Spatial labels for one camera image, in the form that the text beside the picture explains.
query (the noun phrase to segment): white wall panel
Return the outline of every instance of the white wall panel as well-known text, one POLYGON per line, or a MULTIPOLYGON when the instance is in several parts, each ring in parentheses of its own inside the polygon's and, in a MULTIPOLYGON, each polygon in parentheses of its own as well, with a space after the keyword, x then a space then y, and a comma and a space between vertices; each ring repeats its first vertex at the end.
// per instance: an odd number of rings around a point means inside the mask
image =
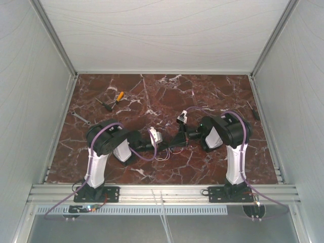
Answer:
POLYGON ((324 239, 324 2, 300 0, 256 76, 312 242, 324 239))
POLYGON ((0 0, 0 241, 46 166, 70 74, 28 0, 0 0))
POLYGON ((42 0, 77 71, 252 71, 288 0, 42 0))

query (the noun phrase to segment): aluminum rail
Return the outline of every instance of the aluminum rail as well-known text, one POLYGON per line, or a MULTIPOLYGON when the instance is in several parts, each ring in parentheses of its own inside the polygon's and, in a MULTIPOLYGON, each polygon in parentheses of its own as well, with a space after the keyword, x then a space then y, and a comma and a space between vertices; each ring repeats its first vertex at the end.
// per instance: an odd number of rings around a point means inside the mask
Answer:
MULTIPOLYGON (((118 185, 106 184, 106 186, 119 186, 119 202, 114 205, 154 205, 155 195, 162 195, 166 205, 210 205, 208 197, 202 195, 202 190, 209 186, 222 185, 118 185)), ((254 187, 266 196, 281 203, 292 205, 300 203, 300 199, 294 185, 254 185, 254 187)), ((27 204, 50 205, 59 202, 72 193, 72 184, 36 184, 33 185, 27 200, 27 204)), ((272 205, 274 203, 260 197, 261 204, 272 205)), ((63 203, 64 205, 82 205, 74 203, 73 197, 63 203)), ((249 205, 250 203, 219 203, 220 205, 249 205)))

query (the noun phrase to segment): gray floor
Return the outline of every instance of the gray floor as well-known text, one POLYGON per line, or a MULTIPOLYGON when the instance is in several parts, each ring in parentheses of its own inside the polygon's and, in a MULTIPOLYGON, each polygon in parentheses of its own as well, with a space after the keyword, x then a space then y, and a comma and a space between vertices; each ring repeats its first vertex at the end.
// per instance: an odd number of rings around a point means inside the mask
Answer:
MULTIPOLYGON (((227 216, 168 216, 174 243, 298 242, 290 214, 259 223, 238 217, 244 215, 239 206, 229 207, 228 212, 227 216)), ((277 206, 267 207, 267 216, 279 212, 277 206)), ((28 242, 166 243, 167 237, 159 216, 84 215, 75 222, 62 222, 38 215, 28 242)))

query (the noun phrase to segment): red marble surface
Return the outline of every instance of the red marble surface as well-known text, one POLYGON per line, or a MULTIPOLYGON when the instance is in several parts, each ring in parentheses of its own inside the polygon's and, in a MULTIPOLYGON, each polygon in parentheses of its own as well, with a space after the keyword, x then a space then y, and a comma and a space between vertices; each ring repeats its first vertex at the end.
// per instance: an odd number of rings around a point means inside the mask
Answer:
MULTIPOLYGON (((247 149, 246 174, 253 184, 277 183, 265 135, 247 105, 255 107, 248 77, 245 75, 119 75, 82 74, 77 81, 65 124, 59 139, 47 182, 75 182, 84 177, 88 164, 85 135, 89 125, 71 115, 75 111, 92 124, 114 118, 129 130, 154 126, 170 141, 177 132, 176 117, 189 106, 199 106, 213 114, 235 110, 254 129, 247 149), (113 112, 95 100, 112 102, 120 91, 124 98, 113 112)), ((205 114, 192 110, 188 124, 197 126, 205 114)), ((152 157, 152 153, 143 153, 152 157)), ((165 157, 161 152, 158 157, 165 157)), ((107 183, 127 184, 223 184, 227 170, 226 147, 205 153, 198 142, 167 161, 143 161, 124 167, 113 156, 107 162, 107 183)))

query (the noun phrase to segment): robotic arm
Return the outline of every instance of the robotic arm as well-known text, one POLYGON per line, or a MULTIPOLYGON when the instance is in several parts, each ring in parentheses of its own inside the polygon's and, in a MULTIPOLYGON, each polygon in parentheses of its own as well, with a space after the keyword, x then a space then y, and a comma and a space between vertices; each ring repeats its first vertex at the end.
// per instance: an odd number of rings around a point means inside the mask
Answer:
MULTIPOLYGON (((187 146, 189 140, 200 139, 200 144, 204 151, 211 152, 219 148, 222 144, 227 148, 228 169, 224 191, 228 199, 233 199, 236 194, 242 193, 247 188, 240 174, 240 148, 243 143, 244 133, 239 120, 232 114, 224 116, 205 116, 201 119, 198 128, 189 128, 186 124, 187 111, 183 111, 177 118, 179 131, 175 138, 169 143, 162 140, 161 133, 151 128, 156 144, 159 144, 158 151, 167 148, 187 146)), ((247 138, 243 149, 242 172, 245 175, 245 152, 248 141, 252 135, 251 125, 245 121, 247 138)), ((94 137, 107 125, 117 122, 110 119, 91 127, 87 133, 87 143, 90 148, 94 137)), ((120 126, 114 126, 102 133, 94 144, 94 158, 90 171, 90 178, 79 191, 82 198, 89 201, 102 201, 104 193, 104 170, 109 156, 113 155, 123 164, 129 165, 134 161, 135 155, 130 148, 136 152, 153 150, 153 141, 145 141, 141 138, 139 131, 129 131, 120 126)))

